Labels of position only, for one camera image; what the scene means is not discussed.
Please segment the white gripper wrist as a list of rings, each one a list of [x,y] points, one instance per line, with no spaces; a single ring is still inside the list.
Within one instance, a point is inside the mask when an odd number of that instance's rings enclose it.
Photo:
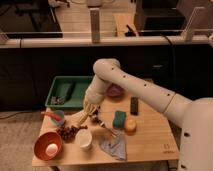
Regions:
[[[99,110],[100,110],[100,103],[103,101],[104,95],[95,92],[92,88],[88,88],[85,92],[85,97],[84,97],[84,108],[83,115],[80,119],[80,123],[83,124],[87,117],[91,114],[93,115],[98,115]]]

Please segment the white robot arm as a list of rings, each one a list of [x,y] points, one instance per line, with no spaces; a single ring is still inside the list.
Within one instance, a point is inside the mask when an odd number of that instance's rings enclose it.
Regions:
[[[85,113],[104,100],[114,83],[182,129],[178,171],[213,171],[213,98],[190,100],[122,71],[116,59],[98,59],[93,71],[83,102]]]

